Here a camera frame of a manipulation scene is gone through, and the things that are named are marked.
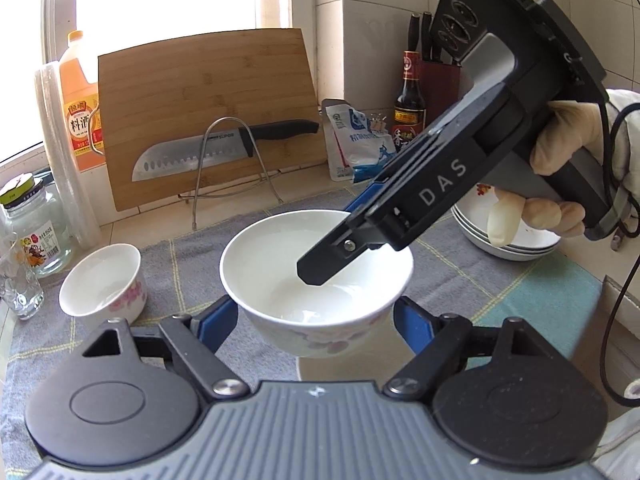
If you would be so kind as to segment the gloved right hand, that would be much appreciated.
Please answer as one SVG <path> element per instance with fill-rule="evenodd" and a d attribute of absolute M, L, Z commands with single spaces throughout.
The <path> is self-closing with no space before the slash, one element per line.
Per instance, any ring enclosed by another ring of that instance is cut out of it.
<path fill-rule="evenodd" d="M 529 166 L 558 195 L 532 182 L 524 194 L 496 188 L 486 226 L 491 245 L 511 244 L 522 223 L 564 237 L 599 238 L 639 208 L 638 93 L 611 89 L 608 102 L 558 101 L 549 110 L 554 117 L 538 136 Z"/>

